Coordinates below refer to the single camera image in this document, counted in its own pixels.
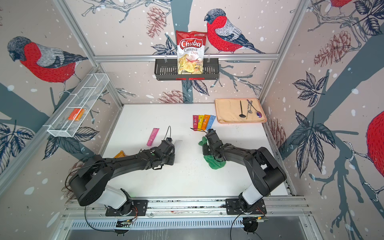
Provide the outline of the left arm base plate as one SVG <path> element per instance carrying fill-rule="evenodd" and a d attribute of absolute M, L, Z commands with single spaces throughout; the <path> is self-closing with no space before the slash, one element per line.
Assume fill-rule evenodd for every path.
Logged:
<path fill-rule="evenodd" d="M 128 200 L 119 209 L 108 207 L 106 217 L 141 217 L 146 215 L 148 200 Z"/>

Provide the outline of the green cleaning cloth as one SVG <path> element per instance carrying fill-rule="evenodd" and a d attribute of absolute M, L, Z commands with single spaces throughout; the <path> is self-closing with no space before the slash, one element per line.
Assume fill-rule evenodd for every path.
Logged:
<path fill-rule="evenodd" d="M 219 162 L 214 158 L 214 156 L 210 155 L 208 140 L 206 137 L 202 138 L 202 140 L 199 142 L 199 146 L 202 146 L 204 159 L 209 164 L 211 169 L 218 170 L 226 165 L 226 162 Z"/>

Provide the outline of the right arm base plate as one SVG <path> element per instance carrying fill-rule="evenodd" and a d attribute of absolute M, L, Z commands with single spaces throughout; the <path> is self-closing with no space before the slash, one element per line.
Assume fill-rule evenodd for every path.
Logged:
<path fill-rule="evenodd" d="M 227 215 L 265 215 L 267 213 L 266 205 L 263 199 L 249 205 L 245 200 L 226 199 L 223 207 L 226 209 Z"/>

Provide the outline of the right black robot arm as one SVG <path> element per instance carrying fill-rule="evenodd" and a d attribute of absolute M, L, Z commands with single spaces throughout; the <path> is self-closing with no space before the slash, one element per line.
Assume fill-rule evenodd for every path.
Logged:
<path fill-rule="evenodd" d="M 247 168 L 252 184 L 239 195 L 242 211 L 249 212 L 257 201 L 268 196 L 286 179 L 286 172 L 265 147 L 248 150 L 232 144 L 223 144 L 213 129 L 205 135 L 203 155 L 212 156 L 215 161 L 234 162 Z"/>

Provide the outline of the white toothpaste tube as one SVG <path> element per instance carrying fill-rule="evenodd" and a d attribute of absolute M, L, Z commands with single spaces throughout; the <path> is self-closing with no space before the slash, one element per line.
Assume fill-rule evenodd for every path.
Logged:
<path fill-rule="evenodd" d="M 182 147 L 182 143 L 183 143 L 182 140 L 175 140 L 175 141 L 174 141 L 174 146 L 175 146 L 175 156 L 178 155 L 178 152 L 180 151 L 180 149 L 181 149 L 181 147 Z"/>

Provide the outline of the magenta toothpaste tube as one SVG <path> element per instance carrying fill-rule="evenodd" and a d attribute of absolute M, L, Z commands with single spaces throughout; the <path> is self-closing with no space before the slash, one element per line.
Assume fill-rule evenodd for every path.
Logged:
<path fill-rule="evenodd" d="M 150 134 L 150 137 L 149 137 L 149 139 L 147 141 L 147 146 L 148 147 L 152 146 L 152 144 L 153 144 L 153 142 L 154 142 L 154 140 L 155 140 L 159 130 L 160 130 L 159 128 L 153 128 L 153 130 L 152 130 L 152 132 Z"/>

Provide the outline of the red pink toothpaste tube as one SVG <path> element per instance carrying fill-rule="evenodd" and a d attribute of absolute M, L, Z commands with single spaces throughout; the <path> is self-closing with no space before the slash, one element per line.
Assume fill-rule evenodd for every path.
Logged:
<path fill-rule="evenodd" d="M 199 116 L 193 115 L 193 130 L 195 131 L 198 128 Z"/>

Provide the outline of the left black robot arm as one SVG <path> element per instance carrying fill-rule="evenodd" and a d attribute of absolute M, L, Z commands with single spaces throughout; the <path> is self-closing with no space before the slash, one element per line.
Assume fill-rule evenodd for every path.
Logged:
<path fill-rule="evenodd" d="M 128 204 L 130 196 L 124 189 L 108 186 L 111 179 L 134 171 L 160 170 L 163 165 L 172 166 L 174 161 L 175 146 L 171 138 L 166 138 L 159 146 L 136 155 L 121 158 L 95 155 L 75 172 L 69 185 L 82 207 L 98 203 L 119 209 Z"/>

